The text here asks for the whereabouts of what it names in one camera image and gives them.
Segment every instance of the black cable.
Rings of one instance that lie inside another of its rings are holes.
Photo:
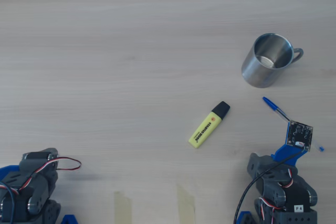
[[[236,210],[236,213],[235,213],[235,218],[233,220],[233,224],[236,224],[237,223],[237,218],[238,218],[238,214],[239,214],[239,210],[240,210],[240,207],[241,207],[241,204],[243,203],[243,200],[247,194],[247,192],[250,190],[251,186],[258,180],[260,179],[261,177],[263,177],[267,172],[269,172],[270,170],[273,170],[275,168],[277,168],[279,165],[282,165],[284,162],[290,160],[291,158],[294,158],[296,156],[298,156],[299,154],[301,154],[302,152],[298,152],[298,153],[295,153],[289,157],[286,157],[285,159],[283,159],[282,161],[280,161],[279,163],[276,163],[274,166],[272,166],[271,168],[268,168],[267,170],[263,171],[262,173],[259,174],[259,176],[257,176],[255,179],[252,180],[252,182],[246,187],[243,195],[241,196],[240,198],[240,201],[238,203],[238,206],[237,206],[237,210]]]
[[[6,187],[7,191],[10,194],[10,197],[12,198],[12,216],[11,216],[11,219],[10,219],[11,220],[10,224],[13,224],[14,223],[14,214],[15,214],[15,196],[14,196],[12,190],[10,189],[10,187],[6,183],[0,181],[0,185],[3,185],[4,187]]]

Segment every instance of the tape strip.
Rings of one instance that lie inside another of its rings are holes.
[[[132,201],[120,191],[114,192],[114,224],[132,224]]]
[[[195,224],[195,199],[182,186],[177,185],[180,224]]]

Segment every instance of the stainless steel mug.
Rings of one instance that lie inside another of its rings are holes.
[[[241,73],[249,84],[257,88],[271,86],[279,75],[303,55],[301,48],[278,34],[263,34],[254,42]]]

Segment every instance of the mug handle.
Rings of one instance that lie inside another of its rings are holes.
[[[296,54],[296,53],[298,53],[298,55],[294,56],[292,63],[301,59],[301,57],[303,56],[302,48],[294,48],[294,54]]]

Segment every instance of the pen cap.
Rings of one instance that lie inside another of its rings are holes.
[[[225,102],[220,102],[219,105],[217,105],[212,112],[214,112],[216,115],[218,115],[222,120],[229,111],[230,106]]]

